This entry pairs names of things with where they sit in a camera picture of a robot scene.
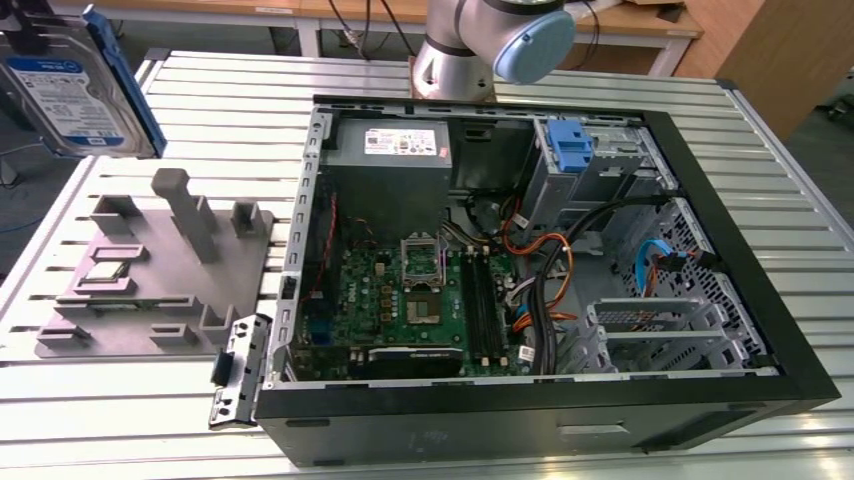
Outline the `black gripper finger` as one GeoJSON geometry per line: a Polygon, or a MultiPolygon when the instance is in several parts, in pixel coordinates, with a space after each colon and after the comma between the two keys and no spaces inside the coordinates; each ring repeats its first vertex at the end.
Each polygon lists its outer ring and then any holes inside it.
{"type": "Polygon", "coordinates": [[[42,0],[21,0],[12,2],[12,14],[20,27],[12,31],[12,48],[18,54],[44,54],[48,40],[41,36],[41,29],[34,26],[30,16],[48,15],[48,2],[42,0]]]}

